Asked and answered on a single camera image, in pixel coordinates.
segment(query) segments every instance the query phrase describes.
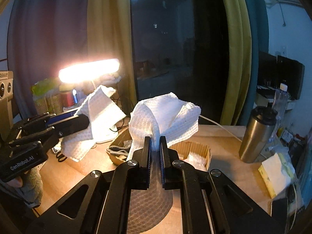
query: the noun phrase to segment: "human hand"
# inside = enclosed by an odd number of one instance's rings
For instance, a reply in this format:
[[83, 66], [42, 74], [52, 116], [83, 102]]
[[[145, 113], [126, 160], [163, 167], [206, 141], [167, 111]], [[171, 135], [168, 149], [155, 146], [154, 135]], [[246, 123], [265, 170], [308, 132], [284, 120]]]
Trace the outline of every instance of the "human hand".
[[22, 187], [23, 186], [23, 180], [21, 179], [20, 176], [10, 180], [9, 182], [7, 182], [7, 184], [11, 187], [14, 187], [14, 188], [19, 188], [19, 187]]

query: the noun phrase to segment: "dark window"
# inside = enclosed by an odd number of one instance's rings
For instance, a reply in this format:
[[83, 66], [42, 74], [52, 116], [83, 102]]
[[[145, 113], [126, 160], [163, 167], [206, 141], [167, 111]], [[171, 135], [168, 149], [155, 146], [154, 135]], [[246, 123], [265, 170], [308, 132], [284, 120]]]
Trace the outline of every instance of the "dark window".
[[138, 100], [173, 92], [220, 121], [228, 76], [223, 0], [131, 0]]

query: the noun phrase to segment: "plastic water bottle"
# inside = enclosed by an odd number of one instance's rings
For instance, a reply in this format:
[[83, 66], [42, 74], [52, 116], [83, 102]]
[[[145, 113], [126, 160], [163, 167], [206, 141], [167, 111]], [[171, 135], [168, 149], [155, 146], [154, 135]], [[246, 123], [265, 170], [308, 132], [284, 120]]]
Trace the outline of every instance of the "plastic water bottle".
[[288, 102], [288, 93], [287, 93], [287, 85], [281, 83], [280, 88], [275, 90], [274, 102], [272, 105], [272, 109], [277, 111], [276, 115], [276, 125], [273, 129], [272, 135], [269, 138], [269, 143], [274, 141], [274, 137], [277, 133], [277, 130], [280, 128], [280, 124], [282, 119], [284, 118], [284, 113], [286, 111], [287, 102]]

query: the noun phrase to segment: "speaker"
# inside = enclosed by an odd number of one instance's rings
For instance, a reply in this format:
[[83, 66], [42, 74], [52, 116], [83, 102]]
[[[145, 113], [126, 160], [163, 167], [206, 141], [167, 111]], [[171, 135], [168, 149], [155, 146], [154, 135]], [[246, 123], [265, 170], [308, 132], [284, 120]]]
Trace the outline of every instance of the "speaker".
[[6, 140], [13, 126], [13, 72], [0, 71], [0, 136]]

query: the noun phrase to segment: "metal screw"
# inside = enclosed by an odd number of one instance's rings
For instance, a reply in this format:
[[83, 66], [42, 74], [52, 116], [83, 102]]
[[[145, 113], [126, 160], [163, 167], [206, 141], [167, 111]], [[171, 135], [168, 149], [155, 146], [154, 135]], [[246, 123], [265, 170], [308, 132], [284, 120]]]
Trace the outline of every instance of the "metal screw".
[[213, 170], [211, 170], [210, 173], [211, 173], [211, 175], [213, 175], [213, 176], [215, 176], [215, 177], [221, 176], [221, 171], [218, 170], [218, 169], [213, 169]]
[[129, 166], [136, 166], [137, 164], [138, 164], [138, 161], [135, 161], [135, 160], [129, 160], [127, 162], [127, 165], [129, 165]]
[[100, 172], [100, 171], [92, 171], [92, 172], [90, 173], [90, 176], [91, 176], [92, 178], [97, 178], [97, 177], [101, 176], [101, 172]]
[[175, 160], [175, 161], [173, 162], [173, 164], [174, 164], [175, 166], [182, 166], [182, 165], [184, 165], [184, 162], [183, 162], [182, 160]]

